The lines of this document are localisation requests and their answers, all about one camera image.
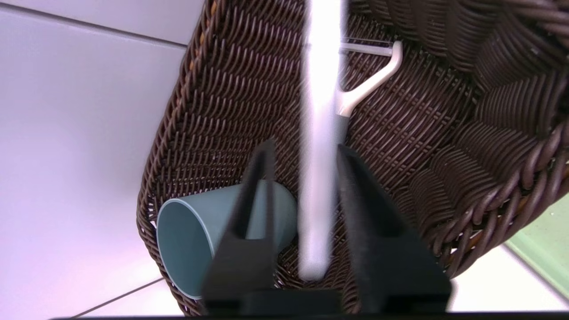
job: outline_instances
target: white floor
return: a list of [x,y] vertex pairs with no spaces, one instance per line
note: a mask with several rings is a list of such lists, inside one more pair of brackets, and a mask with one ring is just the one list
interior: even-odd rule
[[[504,245],[453,281],[451,312],[569,311],[569,303]],[[182,315],[165,281],[132,293],[87,316]]]

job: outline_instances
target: cup rim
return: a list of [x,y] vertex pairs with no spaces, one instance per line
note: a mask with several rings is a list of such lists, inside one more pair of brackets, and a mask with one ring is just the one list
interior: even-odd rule
[[[173,281],[172,277],[170,276],[170,272],[168,271],[168,266],[166,265],[166,263],[164,262],[164,260],[162,260],[162,252],[160,252],[160,237],[158,236],[158,232],[159,232],[159,225],[160,225],[160,216],[163,213],[164,208],[172,203],[180,203],[183,206],[185,206],[186,208],[189,209],[190,212],[192,212],[193,216],[197,219],[197,221],[199,221],[200,225],[201,225],[201,229],[204,231],[205,234],[205,238],[208,240],[208,244],[209,244],[209,253],[212,255],[213,258],[213,243],[212,240],[210,238],[210,235],[207,231],[207,228],[205,227],[205,224],[203,222],[203,220],[201,219],[201,217],[197,214],[196,210],[187,202],[179,199],[179,198],[172,198],[167,200],[166,202],[164,202],[164,204],[160,207],[160,210],[158,211],[158,217],[156,218],[156,244],[158,246],[158,253],[160,254],[160,260],[162,261],[162,265],[164,266],[164,269],[166,270],[166,273],[168,274],[168,276],[170,277],[170,281],[172,281],[172,283],[174,285],[176,285],[176,283]],[[187,292],[185,292],[182,288],[180,288],[179,286],[176,285],[176,288],[178,290],[180,290],[180,292],[182,292],[186,297],[191,298],[191,299],[195,299],[195,300],[199,300],[201,299],[201,296],[194,296],[191,294],[188,294]]]

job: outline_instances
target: brown wicker basket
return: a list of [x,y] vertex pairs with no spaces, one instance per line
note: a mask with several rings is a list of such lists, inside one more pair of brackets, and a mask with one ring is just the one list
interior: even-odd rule
[[[402,39],[400,70],[356,108],[347,145],[454,277],[569,191],[567,0],[355,0],[347,35]],[[301,0],[207,0],[150,152],[137,226],[186,315],[198,302],[169,281],[155,221],[174,197],[240,183],[273,137],[276,179],[298,191]],[[348,55],[345,90],[389,58]],[[357,312],[343,215],[324,280],[281,253],[275,285],[336,288]]]

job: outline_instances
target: white rod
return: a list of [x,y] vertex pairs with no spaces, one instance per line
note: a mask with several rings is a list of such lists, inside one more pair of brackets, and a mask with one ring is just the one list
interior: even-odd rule
[[334,212],[336,83],[342,0],[310,0],[303,51],[299,275],[324,276],[330,263]]

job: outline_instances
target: green surface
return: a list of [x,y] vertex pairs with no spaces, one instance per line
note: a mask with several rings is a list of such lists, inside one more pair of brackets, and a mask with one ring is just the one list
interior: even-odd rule
[[506,244],[569,299],[569,195],[549,207]]

